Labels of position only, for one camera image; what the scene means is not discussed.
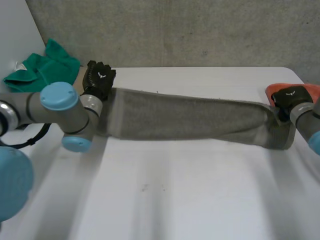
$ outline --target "light blue joint cap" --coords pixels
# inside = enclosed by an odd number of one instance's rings
[[[67,82],[59,81],[46,86],[40,92],[40,102],[46,109],[65,111],[77,104],[79,96]]]
[[[20,150],[0,147],[0,223],[12,218],[25,205],[34,183],[29,158]]]
[[[76,153],[87,152],[91,147],[91,143],[91,141],[77,136],[65,136],[62,138],[64,148]]]
[[[308,144],[316,154],[320,155],[320,131],[317,131],[310,137]]]

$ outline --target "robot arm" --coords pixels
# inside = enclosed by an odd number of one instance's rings
[[[314,104],[303,86],[291,86],[272,95],[279,119],[291,121],[309,147],[320,155],[320,98]]]
[[[90,61],[81,96],[66,82],[52,83],[41,92],[0,94],[0,137],[22,124],[57,123],[64,132],[64,148],[87,152],[115,76],[109,65]],[[0,227],[23,208],[33,181],[30,159],[18,149],[0,146]]]
[[[55,82],[41,92],[0,95],[0,135],[18,125],[57,123],[64,132],[62,145],[73,152],[89,150],[102,110],[94,95],[78,96],[66,82]]]

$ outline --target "green towel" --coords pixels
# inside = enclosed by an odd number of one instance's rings
[[[4,83],[12,92],[40,92],[45,86],[55,82],[73,84],[77,78],[80,62],[53,39],[45,48],[46,56],[31,54],[23,65],[27,70],[18,70],[4,78]]]

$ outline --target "white table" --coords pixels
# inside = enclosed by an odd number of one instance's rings
[[[116,70],[115,87],[262,103],[268,85],[302,83],[283,67]],[[40,127],[30,125],[21,141]],[[62,136],[53,125],[24,149],[35,186],[0,240],[320,239],[320,185],[307,167],[320,157],[299,134],[287,151],[96,137],[86,154],[63,149]]]

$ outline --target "gray cloth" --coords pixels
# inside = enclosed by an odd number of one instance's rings
[[[295,127],[258,102],[164,95],[113,88],[98,135],[126,140],[219,139],[288,149]]]

